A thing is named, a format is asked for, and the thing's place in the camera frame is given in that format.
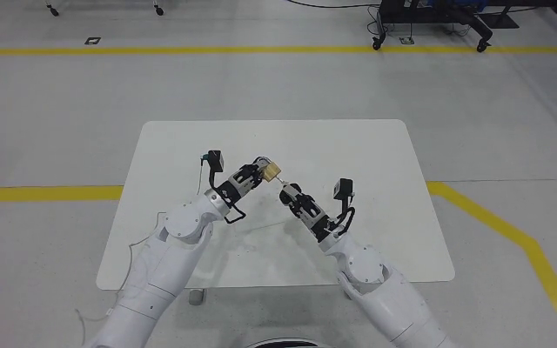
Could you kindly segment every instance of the table leg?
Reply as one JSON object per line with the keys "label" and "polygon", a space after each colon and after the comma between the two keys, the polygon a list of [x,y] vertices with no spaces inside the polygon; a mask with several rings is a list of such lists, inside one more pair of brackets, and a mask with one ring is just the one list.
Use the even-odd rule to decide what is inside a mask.
{"label": "table leg", "polygon": [[191,289],[188,302],[190,302],[190,305],[201,305],[206,293],[207,289]]}

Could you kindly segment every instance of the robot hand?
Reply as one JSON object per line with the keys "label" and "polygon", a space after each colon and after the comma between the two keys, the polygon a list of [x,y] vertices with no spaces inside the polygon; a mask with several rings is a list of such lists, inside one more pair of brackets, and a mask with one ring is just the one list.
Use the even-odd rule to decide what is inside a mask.
{"label": "robot hand", "polygon": [[280,201],[311,231],[319,248],[337,259],[337,278],[348,296],[372,324],[395,346],[402,348],[454,348],[426,301],[394,266],[372,246],[361,246],[348,231],[355,209],[352,180],[340,179],[334,198],[342,212],[330,218],[299,185],[283,182]]}
{"label": "robot hand", "polygon": [[[145,242],[131,266],[124,295],[101,331],[84,347],[141,348],[147,343],[160,316],[182,292],[212,236],[212,222],[232,224],[245,217],[236,203],[249,191],[271,181],[280,169],[266,157],[242,166],[219,187],[215,173],[223,171],[220,151],[202,157],[211,167],[211,188],[190,204],[181,204],[166,215]],[[240,215],[228,220],[231,208]]]}

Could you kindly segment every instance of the black cable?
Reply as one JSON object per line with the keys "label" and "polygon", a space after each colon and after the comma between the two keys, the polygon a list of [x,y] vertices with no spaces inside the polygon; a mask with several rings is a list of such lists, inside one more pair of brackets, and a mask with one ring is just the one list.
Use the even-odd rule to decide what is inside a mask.
{"label": "black cable", "polygon": [[454,23],[452,24],[453,28],[451,30],[445,30],[445,34],[447,35],[456,35],[457,37],[465,37],[466,35],[468,35],[468,32],[470,31],[470,29],[472,29],[472,27],[470,25],[468,25],[465,29],[463,30],[455,30],[454,29]]}
{"label": "black cable", "polygon": [[[375,33],[375,32],[373,32],[369,29],[370,25],[377,23],[377,19],[375,19],[375,17],[372,15],[372,12],[369,11],[369,9],[371,9],[372,7],[373,8],[378,8],[379,6],[378,5],[374,5],[374,6],[370,5],[370,6],[367,7],[367,13],[369,14],[369,17],[373,18],[373,20],[370,23],[367,24],[367,32],[369,32],[372,35],[379,35],[379,33]],[[385,33],[389,32],[390,31],[389,27],[383,25],[383,31]]]}
{"label": "black cable", "polygon": [[341,218],[341,219],[335,224],[334,228],[339,227],[339,225],[344,222],[348,213],[350,213],[350,217],[348,218],[348,221],[346,222],[345,228],[342,229],[342,231],[339,232],[339,236],[342,236],[343,234],[345,234],[348,231],[348,229],[350,228],[350,225],[352,224],[352,220],[354,219],[354,214],[356,214],[356,209],[354,207],[350,207],[346,211],[341,212],[340,215],[337,217],[337,218]]}
{"label": "black cable", "polygon": [[299,2],[294,1],[294,0],[286,0],[286,1],[289,2],[289,3],[295,3],[297,5],[313,7],[315,9],[352,9],[354,7],[366,7],[366,6],[379,7],[379,5],[377,5],[376,3],[362,3],[362,4],[344,5],[344,6],[321,6],[321,5],[314,5],[314,4],[311,4],[311,3],[299,3]]}
{"label": "black cable", "polygon": [[[539,9],[539,7],[540,6],[529,7],[527,9],[521,9],[521,10],[510,10],[510,11],[507,11],[507,13],[515,13],[515,12],[524,12],[524,11],[527,11],[527,10],[535,10],[535,9]],[[481,15],[500,15],[501,13],[503,13],[503,11],[501,11],[501,12],[487,12],[487,13],[481,12],[480,14]]]}

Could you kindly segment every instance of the floor marking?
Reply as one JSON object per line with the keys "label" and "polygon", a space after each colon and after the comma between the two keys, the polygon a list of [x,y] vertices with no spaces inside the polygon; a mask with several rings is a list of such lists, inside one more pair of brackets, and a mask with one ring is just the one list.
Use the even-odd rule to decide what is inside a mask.
{"label": "floor marking", "polygon": [[[119,200],[123,186],[0,187],[0,202]],[[427,182],[433,196],[440,196],[481,223],[510,239],[526,253],[534,272],[557,311],[557,275],[538,242],[491,211],[441,182]]]}
{"label": "floor marking", "polygon": [[123,186],[1,187],[0,202],[119,200]]}
{"label": "floor marking", "polygon": [[[38,47],[0,48],[0,56],[85,56],[85,55],[198,55],[198,54],[311,54],[311,53],[406,53],[478,54],[467,46],[184,46],[184,47]],[[483,54],[557,54],[557,46],[489,47]]]}
{"label": "floor marking", "polygon": [[445,183],[429,181],[427,182],[427,189],[431,195],[443,197],[522,248],[546,291],[554,310],[557,311],[557,275],[555,275],[546,255],[534,238],[481,205],[476,204],[470,198],[462,195]]}

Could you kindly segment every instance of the cart wheel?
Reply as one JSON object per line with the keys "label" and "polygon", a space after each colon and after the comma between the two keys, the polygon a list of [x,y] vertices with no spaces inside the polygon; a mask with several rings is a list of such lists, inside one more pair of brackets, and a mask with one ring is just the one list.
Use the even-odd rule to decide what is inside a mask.
{"label": "cart wheel", "polygon": [[50,13],[52,14],[52,16],[54,16],[54,17],[60,16],[60,14],[58,13],[58,11],[57,11],[54,7],[52,7],[52,6],[50,6],[50,5],[49,5],[49,6],[46,6],[46,7],[49,8]]}
{"label": "cart wheel", "polygon": [[487,46],[489,45],[489,43],[486,42],[486,40],[484,40],[483,38],[480,40],[480,42],[478,43],[478,47],[476,48],[476,50],[478,52],[483,52],[484,50],[486,50]]}

